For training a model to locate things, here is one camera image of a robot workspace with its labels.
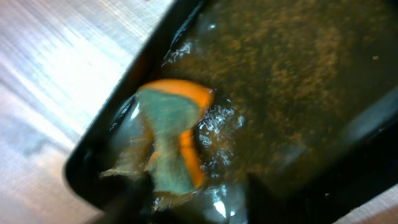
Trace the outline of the orange green scrub sponge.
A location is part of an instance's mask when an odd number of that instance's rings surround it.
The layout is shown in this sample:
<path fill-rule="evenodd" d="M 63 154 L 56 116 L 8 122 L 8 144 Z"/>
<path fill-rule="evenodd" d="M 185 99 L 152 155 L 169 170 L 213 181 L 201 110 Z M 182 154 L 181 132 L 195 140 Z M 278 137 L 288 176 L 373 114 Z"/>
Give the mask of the orange green scrub sponge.
<path fill-rule="evenodd" d="M 193 130 L 213 98 L 210 88 L 188 80 L 156 80 L 138 89 L 139 108 L 154 137 L 145 170 L 156 191 L 183 195 L 204 183 Z"/>

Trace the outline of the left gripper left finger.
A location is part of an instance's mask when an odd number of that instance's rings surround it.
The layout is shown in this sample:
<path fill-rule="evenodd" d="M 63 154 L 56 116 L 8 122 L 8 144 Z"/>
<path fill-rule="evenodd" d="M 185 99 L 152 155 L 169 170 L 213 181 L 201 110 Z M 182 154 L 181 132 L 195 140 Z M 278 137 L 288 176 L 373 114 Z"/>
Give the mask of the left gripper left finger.
<path fill-rule="evenodd" d="M 144 172 L 123 193 L 117 196 L 103 214 L 94 216 L 86 224 L 148 223 L 154 200 L 154 182 Z"/>

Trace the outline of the black water basin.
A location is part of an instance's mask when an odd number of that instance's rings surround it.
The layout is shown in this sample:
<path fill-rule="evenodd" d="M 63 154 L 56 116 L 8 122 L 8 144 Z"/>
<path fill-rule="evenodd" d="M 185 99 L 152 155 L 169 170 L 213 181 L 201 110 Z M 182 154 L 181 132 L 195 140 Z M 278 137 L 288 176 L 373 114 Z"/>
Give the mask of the black water basin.
<path fill-rule="evenodd" d="M 102 214 L 146 172 L 154 137 L 138 89 L 162 79 L 214 98 L 193 130 L 204 183 L 154 185 L 148 223 L 248 223 L 248 173 L 306 196 L 309 223 L 397 183 L 396 1 L 175 1 L 65 164 Z"/>

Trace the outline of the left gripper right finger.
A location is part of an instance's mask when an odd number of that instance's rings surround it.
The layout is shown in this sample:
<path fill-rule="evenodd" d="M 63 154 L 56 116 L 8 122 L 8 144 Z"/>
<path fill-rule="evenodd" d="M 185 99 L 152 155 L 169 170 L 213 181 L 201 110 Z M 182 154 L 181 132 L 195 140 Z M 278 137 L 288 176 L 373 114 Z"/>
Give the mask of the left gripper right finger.
<path fill-rule="evenodd" d="M 248 223 L 309 223 L 306 199 L 301 192 L 286 198 L 278 197 L 256 175 L 247 174 Z"/>

